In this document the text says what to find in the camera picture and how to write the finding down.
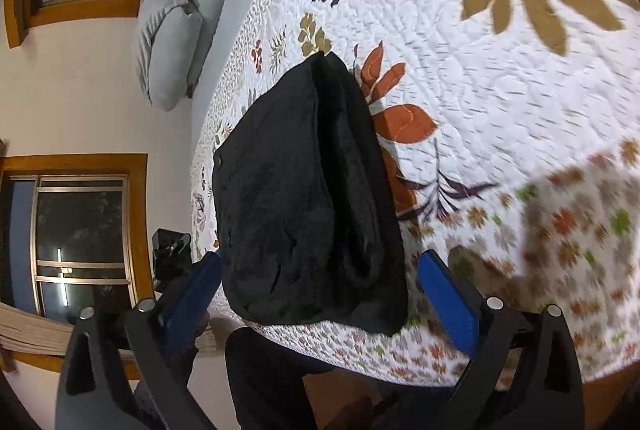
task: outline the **silver screw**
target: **silver screw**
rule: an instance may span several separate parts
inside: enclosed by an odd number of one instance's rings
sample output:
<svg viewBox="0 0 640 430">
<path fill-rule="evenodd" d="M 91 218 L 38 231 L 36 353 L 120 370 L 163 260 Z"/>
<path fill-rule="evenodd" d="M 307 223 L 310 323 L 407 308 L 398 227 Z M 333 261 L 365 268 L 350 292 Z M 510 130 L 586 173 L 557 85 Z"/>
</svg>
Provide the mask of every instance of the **silver screw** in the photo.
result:
<svg viewBox="0 0 640 430">
<path fill-rule="evenodd" d="M 154 307 L 156 307 L 156 301 L 153 298 L 145 298 L 138 302 L 138 311 L 141 313 L 148 313 Z"/>
<path fill-rule="evenodd" d="M 552 315 L 554 318 L 559 318 L 562 315 L 562 309 L 555 304 L 551 304 L 546 308 L 546 312 Z"/>
<path fill-rule="evenodd" d="M 80 319 L 88 320 L 89 318 L 93 318 L 95 315 L 95 310 L 93 307 L 85 307 L 80 311 Z"/>
<path fill-rule="evenodd" d="M 504 302 L 500 300 L 497 296 L 492 296 L 491 298 L 487 298 L 486 304 L 494 311 L 499 311 L 504 307 Z"/>
</svg>

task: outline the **bed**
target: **bed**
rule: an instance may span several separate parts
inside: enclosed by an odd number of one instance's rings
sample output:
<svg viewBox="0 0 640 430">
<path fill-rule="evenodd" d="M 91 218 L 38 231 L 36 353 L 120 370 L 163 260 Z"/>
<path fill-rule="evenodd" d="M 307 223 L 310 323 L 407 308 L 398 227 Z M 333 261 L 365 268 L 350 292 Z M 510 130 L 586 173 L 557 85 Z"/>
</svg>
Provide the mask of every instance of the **bed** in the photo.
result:
<svg viewBox="0 0 640 430">
<path fill-rule="evenodd" d="M 226 0 L 194 94 L 193 253 L 218 246 L 212 152 L 288 68 L 330 50 L 353 67 L 373 116 L 410 314 L 392 337 L 328 321 L 250 325 L 380 380 L 452 385 L 466 358 L 415 276 L 417 256 L 435 249 L 485 295 L 532 311 L 558 304 L 584 381 L 637 361 L 639 10 L 637 0 Z M 212 307 L 240 321 L 222 289 Z"/>
</svg>

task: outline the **black towel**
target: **black towel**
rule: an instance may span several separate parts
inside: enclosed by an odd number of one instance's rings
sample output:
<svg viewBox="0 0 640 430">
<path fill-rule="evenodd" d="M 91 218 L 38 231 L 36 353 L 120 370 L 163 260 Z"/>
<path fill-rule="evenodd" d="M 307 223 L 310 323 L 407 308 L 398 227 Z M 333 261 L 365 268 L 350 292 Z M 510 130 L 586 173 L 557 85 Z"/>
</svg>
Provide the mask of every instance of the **black towel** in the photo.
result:
<svg viewBox="0 0 640 430">
<path fill-rule="evenodd" d="M 231 308 L 264 325 L 338 321 L 393 334 L 407 316 L 404 250 L 378 139 L 345 65 L 292 68 L 214 153 Z"/>
</svg>

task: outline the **white wall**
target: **white wall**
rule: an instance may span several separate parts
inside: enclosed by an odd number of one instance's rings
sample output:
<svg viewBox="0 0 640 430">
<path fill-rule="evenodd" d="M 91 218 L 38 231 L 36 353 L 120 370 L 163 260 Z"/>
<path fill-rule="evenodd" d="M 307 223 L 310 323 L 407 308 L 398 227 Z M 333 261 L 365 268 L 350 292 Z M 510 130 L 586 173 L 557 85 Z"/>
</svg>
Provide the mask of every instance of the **white wall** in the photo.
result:
<svg viewBox="0 0 640 430">
<path fill-rule="evenodd" d="M 150 107 L 132 77 L 135 19 L 78 20 L 32 29 L 9 50 L 0 12 L 0 138 L 9 156 L 147 153 L 146 218 L 190 231 L 190 100 Z M 53 429 L 58 375 L 18 364 L 8 375 L 43 430 Z M 191 390 L 220 430 L 235 430 L 224 358 L 198 360 Z"/>
</svg>

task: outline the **pillow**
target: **pillow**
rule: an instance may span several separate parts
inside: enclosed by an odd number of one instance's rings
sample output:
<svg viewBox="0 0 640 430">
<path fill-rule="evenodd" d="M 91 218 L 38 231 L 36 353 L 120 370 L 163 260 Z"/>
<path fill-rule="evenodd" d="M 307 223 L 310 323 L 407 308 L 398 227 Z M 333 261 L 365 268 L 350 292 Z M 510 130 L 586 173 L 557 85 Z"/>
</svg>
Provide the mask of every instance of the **pillow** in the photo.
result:
<svg viewBox="0 0 640 430">
<path fill-rule="evenodd" d="M 193 62 L 187 76 L 188 84 L 193 88 L 198 83 L 202 66 L 207 58 L 207 53 L 211 48 L 213 35 L 218 28 L 220 15 L 222 14 L 222 6 L 225 0 L 191 0 L 202 16 L 202 28 L 200 29 L 200 37 L 198 45 L 193 54 Z"/>
<path fill-rule="evenodd" d="M 136 76 L 147 98 L 150 98 L 149 63 L 156 33 L 172 9 L 191 5 L 189 0 L 144 0 L 140 6 L 133 51 Z"/>
<path fill-rule="evenodd" d="M 186 95 L 187 74 L 196 50 L 202 17 L 187 14 L 182 7 L 172 9 L 156 32 L 148 71 L 151 105 L 170 111 Z"/>
</svg>

